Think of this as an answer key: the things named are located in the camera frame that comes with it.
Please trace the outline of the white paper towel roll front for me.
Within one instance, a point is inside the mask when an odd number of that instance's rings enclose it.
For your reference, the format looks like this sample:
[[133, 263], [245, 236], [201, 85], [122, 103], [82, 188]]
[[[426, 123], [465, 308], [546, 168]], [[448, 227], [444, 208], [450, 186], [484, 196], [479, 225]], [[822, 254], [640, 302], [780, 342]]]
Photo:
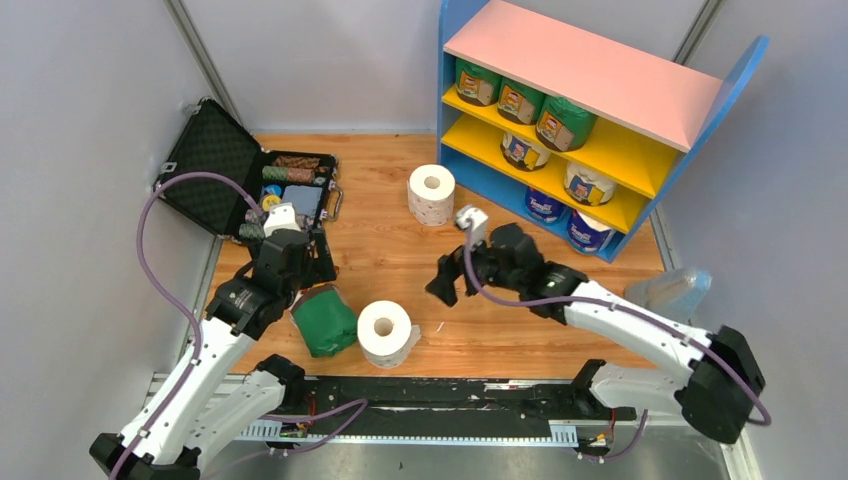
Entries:
[[359, 314], [357, 338], [365, 358], [381, 369], [400, 366], [421, 338], [406, 310], [389, 300], [367, 305]]

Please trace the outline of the blue Tempo tissue pack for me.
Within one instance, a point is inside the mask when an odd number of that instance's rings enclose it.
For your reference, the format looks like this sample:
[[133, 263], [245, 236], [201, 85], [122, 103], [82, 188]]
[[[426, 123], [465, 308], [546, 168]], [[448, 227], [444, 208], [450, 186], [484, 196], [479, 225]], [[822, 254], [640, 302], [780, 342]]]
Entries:
[[560, 221], [567, 210], [564, 203], [532, 187], [526, 188], [524, 203], [533, 218], [546, 224]]

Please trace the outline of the cream roll blue picture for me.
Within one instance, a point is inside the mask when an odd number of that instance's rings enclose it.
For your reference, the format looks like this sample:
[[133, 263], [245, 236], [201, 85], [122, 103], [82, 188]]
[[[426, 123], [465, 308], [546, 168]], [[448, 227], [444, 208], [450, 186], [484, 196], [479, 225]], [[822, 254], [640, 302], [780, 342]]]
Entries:
[[522, 171], [536, 171], [545, 167], [550, 152], [523, 137], [506, 132], [500, 144], [504, 159]]

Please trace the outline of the cream roll brown band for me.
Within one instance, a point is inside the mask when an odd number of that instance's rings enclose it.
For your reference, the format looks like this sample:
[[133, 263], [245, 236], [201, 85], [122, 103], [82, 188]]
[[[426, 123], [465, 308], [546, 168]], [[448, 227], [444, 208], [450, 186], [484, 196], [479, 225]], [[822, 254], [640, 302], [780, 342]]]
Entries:
[[587, 206], [600, 206], [614, 196], [617, 183], [607, 176], [579, 163], [570, 162], [564, 180], [566, 193]]

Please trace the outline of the green roll brown band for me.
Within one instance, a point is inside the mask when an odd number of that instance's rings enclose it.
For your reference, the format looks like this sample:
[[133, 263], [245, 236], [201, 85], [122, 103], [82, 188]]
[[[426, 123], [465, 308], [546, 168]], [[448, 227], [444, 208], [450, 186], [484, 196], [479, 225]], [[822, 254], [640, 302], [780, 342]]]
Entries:
[[557, 152], [582, 148], [598, 116], [570, 102], [565, 97], [547, 96], [535, 125], [539, 141]]

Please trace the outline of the plain green roll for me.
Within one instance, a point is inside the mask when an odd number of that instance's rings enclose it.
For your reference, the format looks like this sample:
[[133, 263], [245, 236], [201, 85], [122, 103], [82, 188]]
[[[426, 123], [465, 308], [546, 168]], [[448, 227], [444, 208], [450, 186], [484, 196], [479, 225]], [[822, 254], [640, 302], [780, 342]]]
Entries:
[[497, 102], [502, 76], [480, 65], [457, 57], [455, 87], [459, 98], [476, 106]]

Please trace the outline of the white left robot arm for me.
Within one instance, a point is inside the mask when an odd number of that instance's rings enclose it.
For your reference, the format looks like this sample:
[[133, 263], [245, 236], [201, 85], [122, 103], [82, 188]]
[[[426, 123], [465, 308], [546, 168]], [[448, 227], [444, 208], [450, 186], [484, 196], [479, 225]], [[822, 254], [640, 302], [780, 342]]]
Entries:
[[279, 354], [259, 362], [214, 407], [209, 400], [234, 364], [292, 307], [300, 291], [333, 278], [325, 232], [281, 228], [232, 279], [219, 285], [198, 334], [165, 383], [118, 433], [89, 448], [111, 479], [198, 479], [210, 461], [261, 416], [298, 411], [304, 370]]

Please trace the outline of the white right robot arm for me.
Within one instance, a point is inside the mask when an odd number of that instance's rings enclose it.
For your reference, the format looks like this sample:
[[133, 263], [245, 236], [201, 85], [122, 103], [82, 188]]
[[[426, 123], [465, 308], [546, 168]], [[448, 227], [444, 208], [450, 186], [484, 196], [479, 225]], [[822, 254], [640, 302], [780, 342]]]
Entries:
[[771, 424], [760, 399], [765, 378], [738, 330], [709, 332], [626, 301], [586, 274], [545, 259], [514, 223], [496, 228], [487, 240], [475, 223], [464, 231], [465, 243], [439, 258], [428, 293], [454, 306], [455, 283], [463, 279], [468, 296], [507, 305], [490, 290], [510, 290], [518, 295], [513, 306], [603, 336], [652, 363], [640, 369], [587, 362], [579, 373], [585, 380], [570, 392], [580, 415], [592, 418], [619, 407], [678, 414], [722, 444], [735, 443], [748, 425]]

